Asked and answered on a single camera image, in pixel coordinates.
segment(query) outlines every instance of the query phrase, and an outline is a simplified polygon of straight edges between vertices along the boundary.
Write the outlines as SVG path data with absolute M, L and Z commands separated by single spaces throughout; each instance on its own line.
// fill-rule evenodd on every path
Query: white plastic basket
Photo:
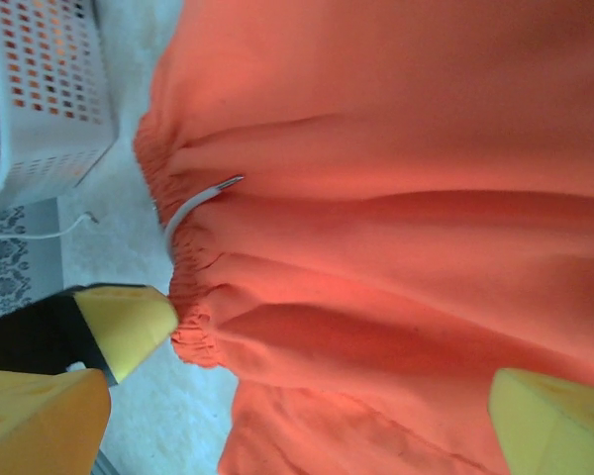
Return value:
M 114 140 L 92 0 L 0 0 L 0 209 L 76 186 Z

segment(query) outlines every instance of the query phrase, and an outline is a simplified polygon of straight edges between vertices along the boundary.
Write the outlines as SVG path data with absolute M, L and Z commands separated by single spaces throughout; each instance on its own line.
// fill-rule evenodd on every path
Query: drawstring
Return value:
M 212 186 L 211 188 L 207 188 L 205 191 L 198 193 L 196 196 L 193 196 L 189 200 L 187 200 L 178 210 L 174 213 L 174 216 L 169 220 L 167 226 L 165 227 L 165 242 L 167 243 L 167 252 L 169 253 L 169 258 L 173 262 L 173 237 L 176 229 L 182 223 L 182 220 L 191 213 L 191 211 L 209 201 L 216 196 L 220 195 L 224 190 L 229 188 L 230 186 L 235 185 L 239 181 L 243 180 L 244 177 L 242 175 L 234 176 L 233 178 L 228 179 L 227 181 L 223 181 L 219 185 Z

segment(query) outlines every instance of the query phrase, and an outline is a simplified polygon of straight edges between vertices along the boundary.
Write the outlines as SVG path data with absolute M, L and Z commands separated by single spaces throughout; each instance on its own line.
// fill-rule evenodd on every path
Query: orange sweatshirt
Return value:
M 594 385 L 594 0 L 187 1 L 136 150 L 219 471 L 506 475 L 494 372 Z

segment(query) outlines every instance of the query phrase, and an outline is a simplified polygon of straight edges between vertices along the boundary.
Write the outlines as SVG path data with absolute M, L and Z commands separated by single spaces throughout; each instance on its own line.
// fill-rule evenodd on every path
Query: white cable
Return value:
M 0 239 L 26 239 L 26 240 L 42 240 L 51 238 L 60 238 L 72 232 L 82 221 L 89 220 L 92 223 L 98 224 L 99 221 L 92 215 L 92 213 L 84 213 L 75 222 L 63 231 L 57 233 L 49 233 L 46 235 L 0 235 Z
M 238 175 L 233 178 L 230 178 L 227 181 L 220 183 L 219 185 L 207 188 L 205 191 L 202 191 L 198 193 L 196 196 L 191 197 L 180 208 L 178 208 L 176 213 L 174 213 L 174 216 L 171 217 L 171 220 L 169 220 L 169 223 L 167 223 L 167 226 L 165 227 L 165 242 L 167 243 L 167 252 L 169 253 L 169 258 L 172 260 L 172 262 L 174 260 L 172 241 L 174 233 L 176 232 L 176 229 L 178 228 L 180 223 L 182 223 L 182 220 L 184 220 L 185 217 L 189 213 L 191 213 L 191 211 L 194 208 L 202 205 L 203 203 L 211 200 L 212 198 L 215 198 L 216 196 L 221 194 L 225 189 L 229 188 L 232 185 L 235 185 L 242 179 L 244 179 L 244 177 L 242 175 Z

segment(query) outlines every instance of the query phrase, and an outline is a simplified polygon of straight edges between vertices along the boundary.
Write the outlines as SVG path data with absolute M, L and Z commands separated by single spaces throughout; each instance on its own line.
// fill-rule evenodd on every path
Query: floor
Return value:
M 62 227 L 84 211 L 101 221 L 62 238 L 64 281 L 144 283 L 166 292 L 171 264 L 132 138 L 182 0 L 97 3 L 120 137 L 82 184 L 59 200 Z M 227 371 L 183 364 L 166 343 L 112 390 L 103 451 L 121 475 L 216 473 L 235 386 Z

